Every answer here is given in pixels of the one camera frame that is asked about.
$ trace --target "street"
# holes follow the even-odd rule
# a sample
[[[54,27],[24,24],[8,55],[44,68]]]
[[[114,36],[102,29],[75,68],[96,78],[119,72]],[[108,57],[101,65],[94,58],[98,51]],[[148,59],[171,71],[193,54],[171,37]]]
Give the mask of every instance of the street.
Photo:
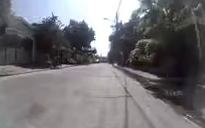
[[[196,128],[108,64],[0,78],[0,128]]]

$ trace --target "green foliage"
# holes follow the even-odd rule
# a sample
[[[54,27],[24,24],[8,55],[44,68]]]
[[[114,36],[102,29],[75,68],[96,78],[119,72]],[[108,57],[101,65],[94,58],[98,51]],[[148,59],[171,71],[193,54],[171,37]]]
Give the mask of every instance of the green foliage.
[[[90,48],[90,44],[95,40],[95,32],[88,27],[85,21],[77,22],[70,20],[68,26],[64,28],[65,36],[70,41],[72,47],[82,50],[82,48]]]
[[[62,23],[57,16],[44,18],[40,23],[34,23],[34,37],[38,51],[51,54],[53,48],[69,47],[61,27]]]

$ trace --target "vegetation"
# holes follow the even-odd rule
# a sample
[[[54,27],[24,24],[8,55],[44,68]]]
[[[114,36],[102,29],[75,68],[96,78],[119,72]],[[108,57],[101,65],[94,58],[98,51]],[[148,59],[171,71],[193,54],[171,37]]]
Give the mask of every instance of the vegetation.
[[[190,8],[177,0],[143,0],[142,4],[141,8],[132,13],[129,22],[120,23],[118,31],[110,36],[110,60],[116,56],[112,61],[122,65],[159,68],[159,75],[188,75],[177,69],[188,69],[191,65],[182,61],[188,59],[185,54],[195,58],[194,62],[197,63],[197,55],[192,52],[197,51],[197,42],[186,41],[189,36],[196,39],[195,29],[191,27]]]
[[[77,22],[70,20],[68,26],[63,29],[65,36],[70,41],[72,47],[83,50],[83,48],[91,48],[90,44],[95,40],[95,32],[89,28],[85,21]]]
[[[57,56],[55,53],[65,51],[68,52],[66,54],[72,54],[70,56],[72,59],[67,58],[68,60],[83,63],[92,54],[96,54],[96,49],[90,49],[95,32],[88,27],[85,21],[70,20],[70,24],[64,27],[58,17],[52,14],[40,23],[33,23],[32,26],[34,28],[36,50],[50,55],[51,58]]]

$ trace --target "sidewalk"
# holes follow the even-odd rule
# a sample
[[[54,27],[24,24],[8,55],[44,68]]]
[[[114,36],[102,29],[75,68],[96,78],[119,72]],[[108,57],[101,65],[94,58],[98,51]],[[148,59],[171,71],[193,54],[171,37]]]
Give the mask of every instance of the sidewalk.
[[[67,68],[71,66],[73,65],[62,65],[61,68]],[[4,65],[4,66],[0,66],[0,77],[39,72],[45,70],[49,70],[49,68],[23,68],[14,65]]]
[[[179,95],[179,91],[175,90],[174,86],[178,84],[180,79],[178,78],[161,78],[156,75],[143,72],[140,70],[134,70],[131,68],[126,67],[120,67],[115,66],[117,69],[121,70],[122,72],[126,73],[130,77],[133,77],[135,80],[137,80],[142,87],[144,87],[147,90],[152,91],[152,95],[164,100],[165,102],[168,101],[168,103],[174,108],[175,111],[178,113],[181,113],[184,116],[189,115],[189,120],[196,122],[196,124],[203,125],[205,122],[205,108],[202,108],[201,111],[202,115],[198,115],[197,112],[185,110],[180,104],[182,100],[182,93]],[[199,97],[200,104],[203,103],[201,101],[201,95],[197,95]]]

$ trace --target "utility pole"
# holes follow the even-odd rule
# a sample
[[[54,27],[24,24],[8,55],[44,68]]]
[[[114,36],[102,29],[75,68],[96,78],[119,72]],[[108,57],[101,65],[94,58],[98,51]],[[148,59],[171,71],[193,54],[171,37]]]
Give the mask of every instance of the utility pole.
[[[115,20],[116,20],[116,31],[118,31],[119,10],[120,10],[120,7],[121,7],[121,3],[122,3],[122,0],[119,1],[118,8],[117,8],[117,11],[116,11],[116,16],[115,16]]]

